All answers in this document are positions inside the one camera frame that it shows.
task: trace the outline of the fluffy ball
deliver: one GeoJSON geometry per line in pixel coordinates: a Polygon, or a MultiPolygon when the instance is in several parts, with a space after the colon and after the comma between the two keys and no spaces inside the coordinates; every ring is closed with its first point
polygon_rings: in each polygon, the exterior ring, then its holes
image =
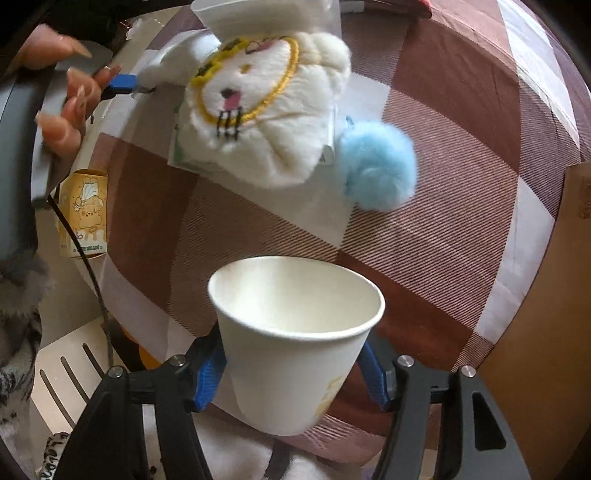
{"type": "Polygon", "coordinates": [[[362,210],[389,212],[409,201],[418,177],[410,137],[393,125],[361,122],[337,142],[345,193],[362,210]]]}

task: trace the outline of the yellow box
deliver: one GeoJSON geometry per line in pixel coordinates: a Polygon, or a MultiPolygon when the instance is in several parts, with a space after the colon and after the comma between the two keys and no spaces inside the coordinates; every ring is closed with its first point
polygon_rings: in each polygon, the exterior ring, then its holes
{"type": "MultiPolygon", "coordinates": [[[[107,252],[107,175],[100,170],[77,170],[60,188],[60,210],[87,257],[107,252]]],[[[70,235],[59,224],[62,256],[79,258],[70,235]]]]}

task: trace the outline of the checkered tablecloth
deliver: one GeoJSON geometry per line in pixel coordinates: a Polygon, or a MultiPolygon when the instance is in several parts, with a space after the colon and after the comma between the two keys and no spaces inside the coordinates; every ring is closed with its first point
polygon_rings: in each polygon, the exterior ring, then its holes
{"type": "MultiPolygon", "coordinates": [[[[367,9],[342,18],[353,75],[342,115],[414,140],[416,198],[362,212],[332,167],[265,192],[167,166],[178,88],[115,99],[92,167],[109,173],[109,253],[94,260],[108,308],[152,355],[183,351],[215,321],[206,283],[243,257],[335,262],[387,300],[380,331],[430,367],[486,358],[534,281],[566,166],[591,157],[591,96],[556,39],[514,0],[433,0],[431,20],[367,9]]],[[[174,34],[181,10],[136,71],[174,34]]],[[[324,421],[291,443],[338,461],[379,451],[388,416],[354,369],[324,421]]]]}

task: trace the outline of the white paper cup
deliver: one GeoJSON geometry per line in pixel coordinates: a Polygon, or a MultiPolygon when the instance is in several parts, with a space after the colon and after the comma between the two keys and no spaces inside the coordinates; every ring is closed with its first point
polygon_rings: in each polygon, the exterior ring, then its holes
{"type": "Polygon", "coordinates": [[[365,277],[306,258],[231,263],[208,291],[238,406],[273,435],[297,435],[320,420],[385,307],[365,277]]]}

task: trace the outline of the yellow logo on cup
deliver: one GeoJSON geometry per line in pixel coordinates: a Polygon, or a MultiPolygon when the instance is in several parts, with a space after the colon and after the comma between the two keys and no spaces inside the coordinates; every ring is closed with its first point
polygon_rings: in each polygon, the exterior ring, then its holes
{"type": "Polygon", "coordinates": [[[330,404],[335,399],[335,396],[339,392],[341,385],[344,381],[345,376],[341,375],[329,382],[328,387],[326,387],[326,391],[324,392],[324,395],[322,395],[322,400],[320,400],[320,404],[316,408],[315,415],[317,417],[321,417],[322,415],[324,415],[326,410],[329,409],[330,404]]]}

